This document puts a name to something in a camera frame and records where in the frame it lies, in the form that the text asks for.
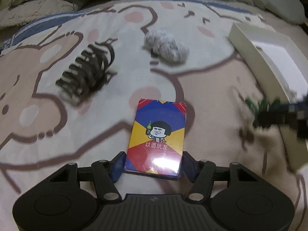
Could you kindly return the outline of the green plastic clip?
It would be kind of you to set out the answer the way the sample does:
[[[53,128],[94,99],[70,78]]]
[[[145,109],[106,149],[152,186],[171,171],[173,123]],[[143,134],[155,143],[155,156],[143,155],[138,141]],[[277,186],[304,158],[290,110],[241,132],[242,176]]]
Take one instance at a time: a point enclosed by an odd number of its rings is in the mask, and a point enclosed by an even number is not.
[[[255,118],[260,114],[260,112],[277,110],[281,105],[280,98],[275,98],[270,103],[269,99],[264,97],[255,103],[251,98],[247,97],[244,102],[248,106],[249,110],[253,113]]]

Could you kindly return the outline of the colourful playing card box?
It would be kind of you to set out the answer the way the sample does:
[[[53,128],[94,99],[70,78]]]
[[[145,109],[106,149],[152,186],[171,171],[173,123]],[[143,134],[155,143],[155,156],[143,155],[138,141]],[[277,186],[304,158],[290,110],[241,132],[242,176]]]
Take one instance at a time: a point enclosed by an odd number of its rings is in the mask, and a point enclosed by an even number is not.
[[[134,174],[178,178],[185,124],[185,103],[140,99],[124,170]]]

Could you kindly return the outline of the black claw hair clip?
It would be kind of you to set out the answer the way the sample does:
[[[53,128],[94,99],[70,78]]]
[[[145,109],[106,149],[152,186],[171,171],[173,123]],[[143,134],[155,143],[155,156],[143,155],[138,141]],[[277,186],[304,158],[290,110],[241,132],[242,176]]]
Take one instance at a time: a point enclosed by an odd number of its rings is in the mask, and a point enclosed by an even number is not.
[[[112,46],[117,38],[88,44],[55,84],[60,96],[73,106],[80,105],[109,82],[109,67],[115,60]]]

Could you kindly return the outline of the white cardboard box tray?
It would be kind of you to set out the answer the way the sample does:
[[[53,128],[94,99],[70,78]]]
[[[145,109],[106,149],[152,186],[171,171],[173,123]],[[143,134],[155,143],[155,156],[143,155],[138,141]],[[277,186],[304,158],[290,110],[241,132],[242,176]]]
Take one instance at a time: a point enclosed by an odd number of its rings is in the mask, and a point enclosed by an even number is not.
[[[295,102],[307,95],[307,58],[287,35],[234,23],[228,40],[270,101]]]

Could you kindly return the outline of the cartoon bear blanket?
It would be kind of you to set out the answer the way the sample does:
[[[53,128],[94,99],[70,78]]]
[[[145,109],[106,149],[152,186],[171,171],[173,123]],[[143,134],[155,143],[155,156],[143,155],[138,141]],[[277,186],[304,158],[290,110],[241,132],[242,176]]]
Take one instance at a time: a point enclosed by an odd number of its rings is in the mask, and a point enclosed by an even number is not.
[[[184,102],[184,149],[217,165],[238,161],[295,204],[291,230],[307,230],[307,167],[293,172],[280,131],[239,135],[243,96],[262,93],[227,36],[236,21],[291,37],[304,51],[307,35],[258,8],[246,13],[195,2],[128,0],[99,6],[5,50],[1,57],[1,230],[16,230],[14,202],[68,162],[88,166],[127,149],[141,98]],[[189,48],[184,63],[144,47],[151,30],[166,30]],[[94,41],[117,38],[111,80],[78,107],[55,81]]]

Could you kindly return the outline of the beige fluffy pillow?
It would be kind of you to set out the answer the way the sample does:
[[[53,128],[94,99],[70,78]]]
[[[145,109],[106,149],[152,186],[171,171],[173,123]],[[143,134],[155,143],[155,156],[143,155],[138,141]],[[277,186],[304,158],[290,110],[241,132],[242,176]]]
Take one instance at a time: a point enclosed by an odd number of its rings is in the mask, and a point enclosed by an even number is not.
[[[76,12],[87,0],[29,0],[1,10],[1,30],[24,26],[36,19],[65,12]]]

